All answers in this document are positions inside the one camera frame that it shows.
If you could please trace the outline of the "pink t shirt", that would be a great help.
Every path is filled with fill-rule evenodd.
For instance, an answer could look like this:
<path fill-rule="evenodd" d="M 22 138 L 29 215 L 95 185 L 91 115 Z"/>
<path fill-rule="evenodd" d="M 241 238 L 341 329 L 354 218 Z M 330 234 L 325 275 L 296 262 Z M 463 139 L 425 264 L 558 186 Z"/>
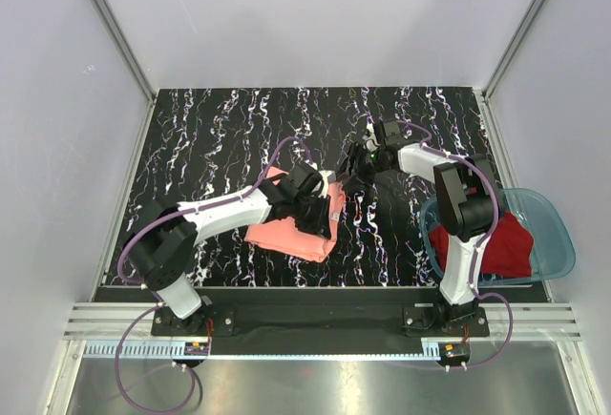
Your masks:
<path fill-rule="evenodd" d="M 279 188 L 279 181 L 287 174 L 288 172 L 276 167 L 267 169 L 259 190 L 269 199 L 269 188 L 272 185 Z M 326 196 L 330 196 L 330 239 L 299 232 L 292 218 L 270 221 L 268 215 L 264 222 L 248 227 L 245 240 L 259 248 L 306 261 L 317 263 L 324 261 L 337 242 L 339 215 L 346 202 L 343 186 L 336 180 L 329 184 Z"/>

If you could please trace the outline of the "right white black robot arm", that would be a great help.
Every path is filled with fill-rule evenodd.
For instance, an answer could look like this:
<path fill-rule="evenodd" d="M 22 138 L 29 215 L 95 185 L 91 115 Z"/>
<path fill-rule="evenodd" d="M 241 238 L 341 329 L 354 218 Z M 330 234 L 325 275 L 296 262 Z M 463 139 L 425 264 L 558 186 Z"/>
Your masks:
<path fill-rule="evenodd" d="M 419 176 L 434 186 L 440 223 L 449 236 L 446 268 L 432 307 L 406 321 L 409 333 L 438 330 L 454 335 L 476 316 L 483 299 L 477 277 L 501 215 L 488 167 L 482 156 L 461 157 L 424 142 L 377 148 L 371 142 L 354 142 L 338 168 L 338 178 L 355 190 L 371 187 L 377 174 L 390 170 Z"/>

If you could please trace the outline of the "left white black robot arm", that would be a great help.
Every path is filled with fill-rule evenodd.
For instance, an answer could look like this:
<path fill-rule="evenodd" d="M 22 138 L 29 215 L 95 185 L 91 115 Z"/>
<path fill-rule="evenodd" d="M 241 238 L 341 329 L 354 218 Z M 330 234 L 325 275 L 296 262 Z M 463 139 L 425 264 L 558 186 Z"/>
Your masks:
<path fill-rule="evenodd" d="M 334 215 L 343 203 L 336 183 L 290 191 L 279 180 L 172 207 L 155 202 L 124 245 L 117 272 L 125 279 L 125 266 L 132 265 L 131 281 L 170 309 L 181 332 L 194 335 L 205 326 L 206 312 L 185 266 L 198 244 L 244 227 L 247 241 L 260 248 L 321 261 L 335 245 Z"/>

